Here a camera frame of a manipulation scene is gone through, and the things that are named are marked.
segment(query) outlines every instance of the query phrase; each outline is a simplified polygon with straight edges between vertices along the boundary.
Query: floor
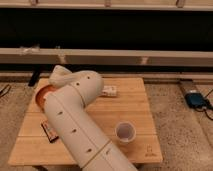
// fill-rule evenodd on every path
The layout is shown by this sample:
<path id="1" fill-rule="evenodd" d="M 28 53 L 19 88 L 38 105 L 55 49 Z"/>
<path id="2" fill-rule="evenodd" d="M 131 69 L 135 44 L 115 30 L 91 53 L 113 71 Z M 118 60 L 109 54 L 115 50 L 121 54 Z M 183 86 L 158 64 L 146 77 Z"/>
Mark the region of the floor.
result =
<path id="1" fill-rule="evenodd" d="M 0 89 L 7 83 L 9 94 L 0 98 L 0 171 L 35 171 L 7 164 L 24 112 L 35 87 L 28 87 L 28 79 L 0 77 Z M 189 109 L 178 84 L 145 84 L 164 157 L 163 163 L 145 164 L 140 171 L 212 171 L 213 121 L 204 113 Z M 206 94 L 213 85 L 198 85 Z M 209 96 L 213 103 L 213 94 Z M 78 171 L 70 167 L 47 167 L 50 171 Z"/>

